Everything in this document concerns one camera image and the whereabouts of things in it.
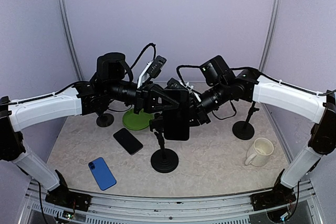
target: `white mug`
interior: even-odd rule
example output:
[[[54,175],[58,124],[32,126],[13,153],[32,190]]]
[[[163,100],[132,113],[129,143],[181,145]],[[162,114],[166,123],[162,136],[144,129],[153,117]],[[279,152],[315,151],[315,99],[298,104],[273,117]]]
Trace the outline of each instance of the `white mug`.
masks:
[[[274,151],[272,142],[266,138],[257,138],[246,154],[245,165],[264,166]]]

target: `green plate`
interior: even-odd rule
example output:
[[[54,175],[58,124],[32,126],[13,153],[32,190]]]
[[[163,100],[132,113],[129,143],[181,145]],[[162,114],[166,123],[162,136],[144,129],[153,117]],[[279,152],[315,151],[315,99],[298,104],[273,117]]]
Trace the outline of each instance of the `green plate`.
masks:
[[[152,114],[147,114],[141,110],[139,115],[133,113],[133,109],[127,111],[122,117],[122,124],[132,131],[140,131],[149,126],[149,120],[153,119]]]

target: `smartphone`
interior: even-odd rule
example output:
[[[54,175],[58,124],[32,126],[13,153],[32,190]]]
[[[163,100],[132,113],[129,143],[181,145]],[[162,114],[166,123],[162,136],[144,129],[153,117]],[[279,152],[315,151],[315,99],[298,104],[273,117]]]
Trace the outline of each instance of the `smartphone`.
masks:
[[[94,161],[91,161],[89,163],[89,168],[100,190],[104,191],[117,183],[102,157],[98,157]]]
[[[115,132],[113,137],[130,154],[133,155],[142,149],[143,145],[126,128]]]
[[[163,92],[180,103],[178,109],[162,112],[164,138],[186,141],[190,136],[189,91],[185,89],[164,89]]]

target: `wall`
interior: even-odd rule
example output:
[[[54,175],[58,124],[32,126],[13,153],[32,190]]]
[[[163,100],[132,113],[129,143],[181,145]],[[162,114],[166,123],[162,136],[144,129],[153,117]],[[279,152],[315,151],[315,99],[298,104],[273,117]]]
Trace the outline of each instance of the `wall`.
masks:
[[[129,65],[149,42],[168,61],[159,81],[177,77],[176,66],[200,65],[220,54],[232,67],[258,67],[273,0],[65,0],[76,52],[85,79],[96,58],[126,54]],[[135,67],[137,77],[152,50]],[[204,81],[183,70],[186,80]]]
[[[75,81],[57,0],[0,0],[0,95],[27,98]],[[44,160],[64,119],[26,129],[24,139]],[[0,223],[17,223],[29,178],[0,161]]]
[[[311,90],[335,89],[336,0],[281,0],[266,73]],[[295,156],[309,139],[312,124],[270,107]],[[311,175],[327,223],[335,223],[336,153],[324,157]]]

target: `beige table surface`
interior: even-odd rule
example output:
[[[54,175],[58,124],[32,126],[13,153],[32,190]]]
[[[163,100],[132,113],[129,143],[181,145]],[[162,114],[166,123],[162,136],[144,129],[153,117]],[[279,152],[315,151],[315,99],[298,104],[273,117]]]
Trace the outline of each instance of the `beige table surface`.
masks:
[[[198,90],[207,88],[196,84]],[[249,141],[236,138],[232,133],[235,122],[245,120],[250,103],[234,102],[238,113],[234,118],[219,121],[211,114],[212,122],[191,128],[188,141],[166,141],[166,147],[179,156],[179,165],[169,174],[156,172],[150,164],[151,155],[159,149],[149,129],[132,131],[143,144],[143,149],[129,155],[113,138],[123,127],[123,113],[114,113],[110,127],[96,125],[95,114],[69,117],[57,140],[48,164],[59,170],[69,188],[91,192],[143,197],[193,197],[242,193],[273,186],[281,170],[288,166],[283,150],[262,108],[251,118],[255,135]],[[114,102],[111,108],[122,110],[123,104]],[[216,114],[231,115],[229,103]],[[258,137],[270,139],[275,151],[264,167],[245,166],[246,152]],[[101,191],[94,180],[88,163],[103,157],[117,184]]]

